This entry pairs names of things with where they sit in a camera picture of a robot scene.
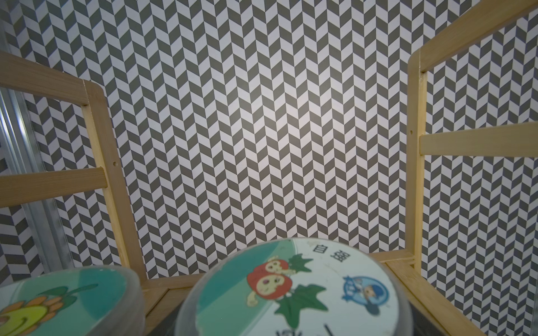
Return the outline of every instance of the green leaf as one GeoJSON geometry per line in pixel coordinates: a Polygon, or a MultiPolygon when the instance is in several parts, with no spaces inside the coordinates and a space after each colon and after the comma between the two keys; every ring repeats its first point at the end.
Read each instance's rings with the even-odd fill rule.
{"type": "Polygon", "coordinates": [[[280,307],[274,313],[284,315],[290,328],[297,329],[299,326],[299,314],[301,312],[298,302],[287,296],[277,302],[280,304],[280,307]]]}
{"type": "Polygon", "coordinates": [[[300,254],[295,254],[293,257],[291,257],[289,259],[289,267],[291,269],[294,269],[296,270],[297,272],[312,272],[312,270],[310,270],[309,268],[305,267],[305,264],[307,262],[310,262],[312,261],[313,259],[303,259],[302,258],[302,253],[300,254]]]}
{"type": "Polygon", "coordinates": [[[68,295],[68,296],[64,296],[62,298],[62,302],[63,302],[63,306],[62,308],[58,309],[58,311],[60,310],[63,310],[67,307],[69,307],[70,305],[72,305],[73,303],[75,303],[76,301],[76,296],[71,296],[71,295],[68,295]]]}
{"type": "Polygon", "coordinates": [[[66,292],[67,292],[67,287],[66,286],[61,286],[61,287],[55,287],[55,288],[48,289],[48,290],[46,290],[46,291],[44,291],[42,293],[39,293],[39,295],[62,296],[66,292]]]}
{"type": "Polygon", "coordinates": [[[327,307],[316,297],[319,292],[324,290],[325,287],[314,284],[308,285],[307,287],[299,285],[293,292],[291,300],[295,301],[301,309],[312,308],[326,311],[328,310],[327,307]]]}
{"type": "Polygon", "coordinates": [[[91,284],[91,285],[82,286],[82,287],[73,289],[72,291],[70,291],[69,293],[67,293],[67,295],[75,294],[75,293],[78,293],[78,292],[82,292],[83,290],[88,290],[88,289],[92,289],[92,288],[95,288],[95,287],[97,287],[97,284],[96,284],[96,283],[93,283],[93,284],[91,284]]]}

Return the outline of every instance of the wooden crossbar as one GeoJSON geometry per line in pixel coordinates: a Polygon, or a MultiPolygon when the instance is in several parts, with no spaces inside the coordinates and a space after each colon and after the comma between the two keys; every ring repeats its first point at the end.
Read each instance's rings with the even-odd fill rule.
{"type": "Polygon", "coordinates": [[[0,52],[0,87],[88,104],[82,79],[5,52],[0,52]]]}
{"type": "Polygon", "coordinates": [[[101,167],[0,176],[0,208],[107,186],[101,167]]]}
{"type": "Polygon", "coordinates": [[[537,6],[536,0],[480,1],[420,48],[420,71],[432,70],[537,6]]]}
{"type": "Polygon", "coordinates": [[[374,252],[369,254],[379,263],[387,263],[389,261],[399,260],[407,264],[414,263],[414,255],[405,249],[397,249],[394,251],[374,252]]]}
{"type": "Polygon", "coordinates": [[[426,134],[421,155],[538,157],[538,121],[426,134]]]}

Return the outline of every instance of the gray and white chevron pattern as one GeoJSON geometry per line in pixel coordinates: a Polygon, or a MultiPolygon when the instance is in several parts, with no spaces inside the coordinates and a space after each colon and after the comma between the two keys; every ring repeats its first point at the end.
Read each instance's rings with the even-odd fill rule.
{"type": "MultiPolygon", "coordinates": [[[[475,3],[0,8],[13,53],[103,86],[148,274],[159,277],[281,237],[402,248],[407,60],[475,3]]],[[[538,120],[537,20],[432,72],[428,131],[538,120]]],[[[27,99],[47,169],[93,166],[80,110],[27,99]]],[[[536,160],[433,157],[427,168],[423,275],[489,335],[529,334],[536,160]]],[[[80,264],[119,263],[102,199],[57,200],[80,264]]]]}
{"type": "MultiPolygon", "coordinates": [[[[0,144],[0,176],[10,175],[0,144]]],[[[43,265],[20,205],[0,208],[0,285],[43,273],[43,265]]]]}

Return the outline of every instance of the teal container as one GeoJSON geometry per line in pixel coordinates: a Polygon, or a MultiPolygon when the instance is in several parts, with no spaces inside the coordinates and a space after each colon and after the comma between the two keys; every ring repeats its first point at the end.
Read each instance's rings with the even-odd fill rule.
{"type": "Polygon", "coordinates": [[[411,336],[409,302],[382,266],[333,241],[293,238],[239,251],[183,303],[175,336],[411,336]]]}
{"type": "Polygon", "coordinates": [[[127,268],[75,268],[0,288],[0,336],[139,336],[144,322],[140,282],[127,268]]]}

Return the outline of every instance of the wooden rail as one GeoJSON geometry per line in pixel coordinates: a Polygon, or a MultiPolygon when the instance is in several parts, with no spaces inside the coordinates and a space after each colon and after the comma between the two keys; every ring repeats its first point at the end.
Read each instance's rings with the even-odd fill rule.
{"type": "Polygon", "coordinates": [[[0,52],[0,87],[88,104],[82,79],[5,52],[0,52]]]}
{"type": "Polygon", "coordinates": [[[103,168],[0,177],[0,208],[107,187],[103,168]]]}
{"type": "Polygon", "coordinates": [[[426,134],[421,155],[538,156],[538,121],[475,130],[426,134]]]}
{"type": "Polygon", "coordinates": [[[435,316],[433,316],[428,311],[428,309],[426,309],[426,307],[424,307],[424,305],[420,302],[420,300],[416,296],[414,296],[413,293],[411,293],[411,291],[400,281],[398,276],[396,276],[396,274],[394,274],[394,272],[392,272],[390,267],[387,266],[386,264],[383,265],[383,266],[384,266],[383,267],[384,271],[389,274],[389,276],[391,277],[391,280],[394,282],[394,284],[396,286],[399,286],[400,289],[404,292],[405,296],[409,300],[409,303],[411,303],[411,305],[413,305],[418,311],[420,311],[421,314],[423,314],[424,317],[426,317],[439,330],[440,334],[436,335],[436,336],[450,336],[448,331],[446,331],[441,326],[441,324],[439,323],[439,321],[437,321],[435,316]]]}
{"type": "Polygon", "coordinates": [[[409,265],[401,261],[389,261],[385,265],[449,335],[484,336],[484,333],[473,322],[409,265]]]}
{"type": "Polygon", "coordinates": [[[480,1],[420,48],[420,71],[432,70],[537,6],[536,0],[480,1]]]}
{"type": "Polygon", "coordinates": [[[375,252],[370,253],[369,256],[374,258],[379,263],[387,263],[394,260],[400,260],[407,264],[413,264],[415,262],[413,253],[409,252],[406,249],[386,252],[375,252]]]}

